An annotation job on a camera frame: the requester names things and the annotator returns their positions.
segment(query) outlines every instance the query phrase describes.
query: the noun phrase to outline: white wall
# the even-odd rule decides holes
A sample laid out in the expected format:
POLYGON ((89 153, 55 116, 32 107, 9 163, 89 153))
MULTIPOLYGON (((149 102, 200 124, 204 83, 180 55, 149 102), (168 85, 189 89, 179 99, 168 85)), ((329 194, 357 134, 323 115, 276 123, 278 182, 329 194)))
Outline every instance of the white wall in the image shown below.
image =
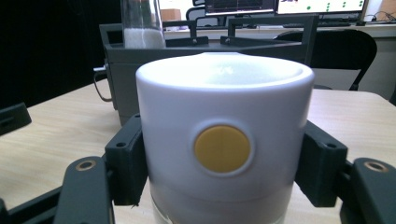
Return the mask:
POLYGON ((379 11, 381 8, 382 0, 368 0, 369 3, 366 8, 366 13, 364 14, 365 21, 371 21, 373 15, 379 11))
POLYGON ((180 9, 181 19, 186 20, 186 12, 193 7, 191 0, 159 0, 160 9, 178 8, 180 9))

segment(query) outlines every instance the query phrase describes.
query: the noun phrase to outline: wooden table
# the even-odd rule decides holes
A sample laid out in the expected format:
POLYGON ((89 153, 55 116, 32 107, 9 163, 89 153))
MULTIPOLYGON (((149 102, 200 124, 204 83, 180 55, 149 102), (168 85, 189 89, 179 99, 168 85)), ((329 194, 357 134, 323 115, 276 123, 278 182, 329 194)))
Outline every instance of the wooden table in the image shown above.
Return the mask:
MULTIPOLYGON (((106 89, 104 81, 100 89, 106 89)), ((0 137, 0 197, 7 209, 62 185, 73 161, 102 156, 120 129, 113 105, 93 85, 29 108, 33 123, 0 137)), ((348 159, 396 166, 396 107, 369 92, 314 90, 309 119, 349 147, 348 159)), ((340 202, 315 208, 296 185, 285 223, 340 223, 340 202)), ((117 223, 154 223, 146 186, 140 206, 115 207, 117 223)))

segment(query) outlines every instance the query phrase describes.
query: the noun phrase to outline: glass bottle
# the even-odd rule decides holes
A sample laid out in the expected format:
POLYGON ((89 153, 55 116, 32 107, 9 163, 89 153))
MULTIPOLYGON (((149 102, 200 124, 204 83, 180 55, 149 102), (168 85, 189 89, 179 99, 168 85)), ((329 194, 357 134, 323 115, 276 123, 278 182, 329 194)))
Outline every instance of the glass bottle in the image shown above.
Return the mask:
POLYGON ((158 0, 122 0, 121 11, 126 49, 165 48, 158 0))

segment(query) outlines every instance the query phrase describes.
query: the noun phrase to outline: white powder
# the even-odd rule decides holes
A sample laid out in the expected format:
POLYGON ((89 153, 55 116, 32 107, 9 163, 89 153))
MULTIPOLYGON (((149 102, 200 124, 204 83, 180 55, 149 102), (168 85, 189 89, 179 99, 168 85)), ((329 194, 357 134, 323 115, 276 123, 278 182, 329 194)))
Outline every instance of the white powder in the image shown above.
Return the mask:
POLYGON ((163 49, 165 41, 163 32, 153 29, 124 29, 126 49, 163 49))

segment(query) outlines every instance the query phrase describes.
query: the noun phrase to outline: white ceramic cup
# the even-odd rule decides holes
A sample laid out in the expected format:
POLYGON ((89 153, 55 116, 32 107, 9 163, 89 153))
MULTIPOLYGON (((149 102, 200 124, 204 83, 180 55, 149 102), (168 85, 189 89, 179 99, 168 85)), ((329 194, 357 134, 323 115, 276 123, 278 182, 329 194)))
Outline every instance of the white ceramic cup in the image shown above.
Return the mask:
POLYGON ((136 72, 157 222, 281 223, 314 82, 300 63, 203 53, 136 72))

